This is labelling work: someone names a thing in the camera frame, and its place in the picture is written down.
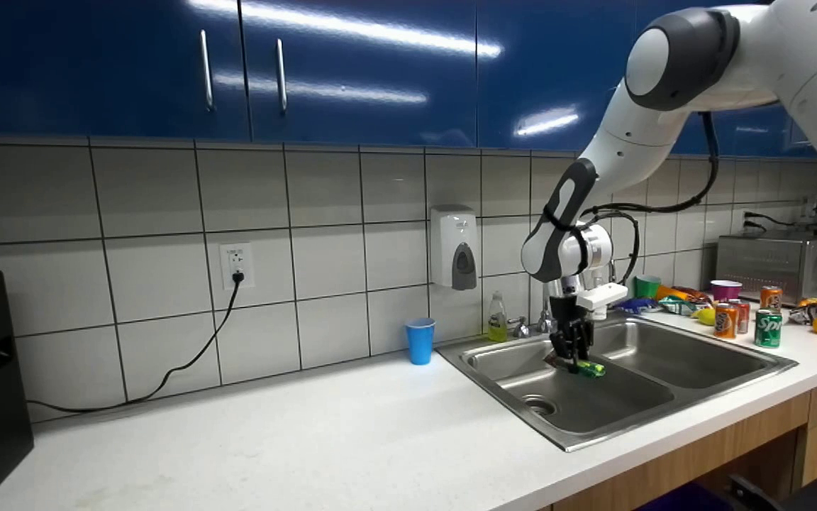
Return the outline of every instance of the kitchen counter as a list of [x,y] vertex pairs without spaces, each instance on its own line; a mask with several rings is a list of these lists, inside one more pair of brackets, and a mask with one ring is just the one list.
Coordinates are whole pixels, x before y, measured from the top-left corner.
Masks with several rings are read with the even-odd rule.
[[778,354],[801,366],[573,454],[444,359],[224,387],[41,425],[0,511],[543,508],[817,387],[817,334],[788,327]]

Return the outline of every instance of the white wall outlet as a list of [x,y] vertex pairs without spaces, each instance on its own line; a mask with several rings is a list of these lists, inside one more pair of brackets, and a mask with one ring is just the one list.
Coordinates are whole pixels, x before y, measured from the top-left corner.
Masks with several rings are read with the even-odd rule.
[[239,297],[252,295],[259,290],[259,279],[256,279],[256,255],[252,255],[249,244],[224,244],[224,248],[218,248],[218,255],[221,255],[221,290],[228,295],[232,295],[232,290],[237,290],[232,275],[244,272],[244,280],[239,288]]

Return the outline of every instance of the white tile wall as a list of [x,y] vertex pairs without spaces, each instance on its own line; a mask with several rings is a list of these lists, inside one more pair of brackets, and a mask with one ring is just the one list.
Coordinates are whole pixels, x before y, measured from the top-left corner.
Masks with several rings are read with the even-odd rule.
[[286,228],[282,151],[198,151],[208,231]]
[[428,153],[428,208],[464,205],[482,211],[482,164],[479,153]]
[[0,242],[96,239],[85,148],[0,146]]
[[201,235],[112,239],[105,248],[119,322],[210,310]]
[[93,148],[105,235],[201,231],[193,151]]
[[293,224],[359,224],[359,153],[286,153]]
[[[188,364],[210,339],[214,315],[164,319],[144,323],[122,323],[122,359],[127,398],[150,395],[161,376]],[[188,371],[176,371],[160,395],[178,395],[218,387],[217,346],[205,353]]]
[[347,295],[367,290],[360,228],[296,231],[293,248],[299,297]]
[[[30,388],[66,405],[150,391],[221,322],[221,244],[252,248],[256,293],[239,295],[218,344],[164,395],[401,353],[404,323],[425,315],[441,340],[478,339],[498,290],[508,319],[537,322],[543,283],[519,272],[519,244],[527,214],[543,211],[571,163],[498,151],[0,139],[0,271]],[[740,211],[797,217],[815,205],[817,163],[767,163],[767,175],[759,167],[725,158],[722,191],[672,224],[638,217],[637,272],[702,288],[713,242]],[[778,191],[761,191],[769,173]],[[702,158],[669,158],[612,198],[672,202],[703,178]],[[482,279],[471,293],[425,283],[432,205],[479,211]],[[631,228],[605,228],[625,272]]]
[[218,334],[218,366],[221,383],[299,371],[296,303],[237,310]]
[[482,156],[482,217],[526,217],[527,187],[530,187],[530,167],[526,156],[513,153]]
[[367,359],[371,353],[367,307],[367,295],[299,302],[303,366]]
[[369,290],[417,288],[428,280],[428,231],[415,224],[369,224]]
[[425,167],[420,151],[360,151],[367,221],[425,218]]
[[71,408],[125,404],[117,327],[18,339],[18,360],[31,400]]
[[428,319],[428,290],[369,293],[371,354],[405,350],[405,323]]
[[18,334],[113,323],[99,242],[0,248]]
[[230,288],[224,275],[221,248],[244,244],[252,253],[252,293],[239,293],[237,307],[293,302],[293,244],[291,231],[256,231],[256,232],[214,232],[210,244],[210,283],[214,307],[228,310]]

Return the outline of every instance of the stainless steel sink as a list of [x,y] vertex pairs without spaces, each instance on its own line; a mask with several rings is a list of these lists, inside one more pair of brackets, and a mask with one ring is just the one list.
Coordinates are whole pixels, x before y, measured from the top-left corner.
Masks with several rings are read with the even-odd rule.
[[648,322],[595,327],[590,354],[605,364],[601,377],[569,371],[547,339],[455,346],[444,354],[563,448],[583,448],[795,366]]

